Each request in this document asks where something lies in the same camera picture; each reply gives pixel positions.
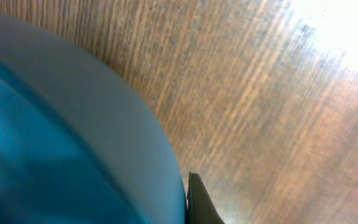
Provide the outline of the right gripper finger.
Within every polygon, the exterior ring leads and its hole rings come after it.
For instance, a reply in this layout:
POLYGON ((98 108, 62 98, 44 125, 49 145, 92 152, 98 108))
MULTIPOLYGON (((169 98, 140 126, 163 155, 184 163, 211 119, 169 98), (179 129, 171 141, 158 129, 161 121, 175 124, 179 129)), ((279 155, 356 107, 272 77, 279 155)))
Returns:
POLYGON ((197 173, 189 173, 187 223, 189 224, 224 224, 197 173))

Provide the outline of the blue plastic bowl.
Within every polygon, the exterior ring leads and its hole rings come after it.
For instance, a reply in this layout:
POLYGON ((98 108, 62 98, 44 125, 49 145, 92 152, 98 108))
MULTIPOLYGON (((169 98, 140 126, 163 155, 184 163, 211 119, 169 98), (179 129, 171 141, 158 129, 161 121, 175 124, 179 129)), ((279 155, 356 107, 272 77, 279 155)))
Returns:
POLYGON ((185 223, 173 149, 96 57, 0 14, 0 223, 185 223))

